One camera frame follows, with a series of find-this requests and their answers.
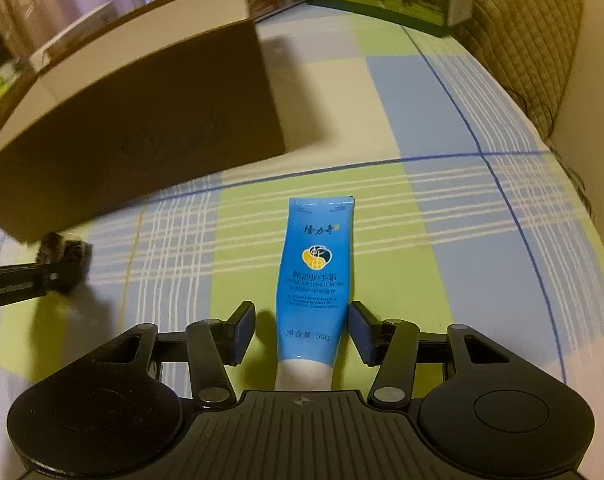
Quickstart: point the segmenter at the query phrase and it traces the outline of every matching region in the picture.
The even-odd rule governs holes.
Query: tube logo
[[[323,245],[313,245],[304,250],[302,259],[309,269],[320,270],[331,260],[331,251]]]

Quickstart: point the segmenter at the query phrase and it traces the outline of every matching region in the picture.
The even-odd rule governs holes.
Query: white tube cap
[[[331,389],[333,368],[309,359],[285,359],[277,363],[277,392],[326,392]]]

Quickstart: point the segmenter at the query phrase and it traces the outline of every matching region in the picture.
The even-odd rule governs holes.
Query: cardboard box
[[[21,241],[284,152],[246,0],[159,0],[41,73],[0,131],[0,227]]]
[[[39,72],[51,62],[51,59],[65,56],[74,44],[100,30],[104,25],[111,23],[117,19],[117,16],[113,2],[107,2],[91,12],[83,14],[29,56],[29,63],[31,63],[33,70]]]

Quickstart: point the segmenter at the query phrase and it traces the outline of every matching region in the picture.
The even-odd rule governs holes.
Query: plaid bedsheet
[[[238,392],[272,388],[288,198],[345,194],[354,298],[423,331],[469,324],[576,389],[597,422],[582,471],[604,479],[604,250],[527,118],[452,38],[310,6],[258,31],[287,153],[78,226],[86,285],[0,308],[0,479],[23,471],[13,399],[137,323],[184,330],[252,300],[256,336],[229,373]],[[0,231],[0,265],[36,250]],[[344,338],[334,387],[366,393],[374,374]],[[190,396],[185,365],[163,380]]]

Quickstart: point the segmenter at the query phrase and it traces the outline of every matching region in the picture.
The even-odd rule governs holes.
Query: hand cream tube
[[[330,390],[351,294],[353,198],[291,198],[277,280],[275,389]]]

